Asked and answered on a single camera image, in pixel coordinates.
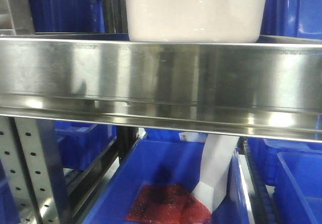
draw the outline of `steel shelving unit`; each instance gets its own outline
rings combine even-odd
[[[124,157],[135,141],[127,127],[322,142],[318,40],[32,35],[28,14],[26,0],[0,0],[0,158],[22,223],[76,220],[117,152]],[[118,125],[121,140],[66,186],[52,120]]]

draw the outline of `white plastic container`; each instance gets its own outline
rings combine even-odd
[[[265,0],[126,0],[132,41],[255,42]]]

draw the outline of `plastic storage bin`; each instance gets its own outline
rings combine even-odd
[[[105,124],[55,121],[64,168],[84,170],[115,138],[116,127]]]
[[[102,0],[29,0],[36,32],[104,32]]]
[[[147,138],[150,140],[165,140],[165,141],[187,141],[187,142],[205,142],[206,133],[184,132],[167,129],[145,128]]]
[[[322,39],[322,0],[267,0],[262,34]]]
[[[192,191],[199,181],[203,144],[139,140],[116,171],[84,220],[84,224],[131,224],[125,221],[144,184],[181,183]],[[227,196],[212,214],[212,223],[249,224],[242,180],[234,154]]]
[[[273,194],[284,224],[322,223],[322,156],[279,153]]]
[[[125,0],[130,40],[256,42],[265,0]]]
[[[248,145],[262,180],[265,184],[271,186],[275,186],[278,168],[277,153],[291,152],[322,155],[322,144],[320,143],[249,138]]]
[[[0,162],[0,223],[18,224],[19,222],[18,211]]]

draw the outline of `blue plastic bin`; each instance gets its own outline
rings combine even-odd
[[[55,121],[64,168],[84,170],[115,138],[116,127],[106,124]]]
[[[267,0],[262,34],[322,39],[322,0]]]
[[[320,143],[249,138],[248,145],[262,180],[265,184],[271,186],[275,186],[278,168],[277,153],[291,152],[322,155],[322,144]]]
[[[158,141],[173,141],[173,142],[181,142],[187,141],[186,132],[184,131],[176,131],[176,130],[167,130],[167,129],[155,129],[155,128],[145,128],[145,132],[147,133],[147,138],[150,140],[158,140]],[[193,138],[195,139],[192,142],[205,142],[207,138],[206,133],[191,133],[194,134]]]
[[[199,181],[202,151],[202,143],[139,140],[83,223],[133,223],[124,218],[144,184],[181,183],[192,191]],[[227,196],[212,214],[212,223],[249,224],[241,182],[235,153]]]
[[[18,224],[19,222],[18,211],[0,162],[0,223]]]
[[[29,0],[36,32],[105,32],[102,0]]]
[[[273,194],[284,224],[322,223],[322,156],[279,153]]]

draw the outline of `metal bar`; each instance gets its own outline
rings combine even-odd
[[[107,33],[127,33],[125,0],[102,0]]]
[[[77,221],[96,192],[102,177],[117,158],[117,145],[109,144],[83,174],[68,187],[73,220]]]
[[[320,41],[63,37],[0,37],[0,115],[322,141]]]
[[[119,161],[122,162],[137,141],[137,127],[117,126],[117,146]]]
[[[272,203],[267,191],[267,188],[261,180],[260,174],[257,171],[256,163],[254,162],[251,152],[246,141],[243,142],[244,156],[250,174],[252,186],[254,189],[253,209],[256,210],[256,223],[269,224],[275,223],[276,217],[273,212]]]
[[[70,223],[67,188],[51,120],[15,118],[44,224]]]
[[[0,34],[34,34],[28,0],[0,0]]]
[[[0,116],[0,158],[19,211],[21,223],[42,224],[13,118]]]

